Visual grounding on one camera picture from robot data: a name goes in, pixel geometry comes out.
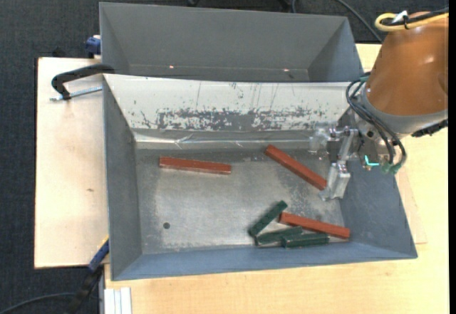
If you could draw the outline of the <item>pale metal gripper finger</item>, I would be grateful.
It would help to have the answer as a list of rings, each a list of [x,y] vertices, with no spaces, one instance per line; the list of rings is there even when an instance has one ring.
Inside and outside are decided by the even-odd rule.
[[[331,143],[337,143],[344,135],[344,131],[335,127],[318,127],[309,137],[308,150],[312,153],[328,152]]]
[[[336,162],[330,166],[327,185],[319,192],[323,201],[344,198],[351,173],[348,171],[345,162]]]

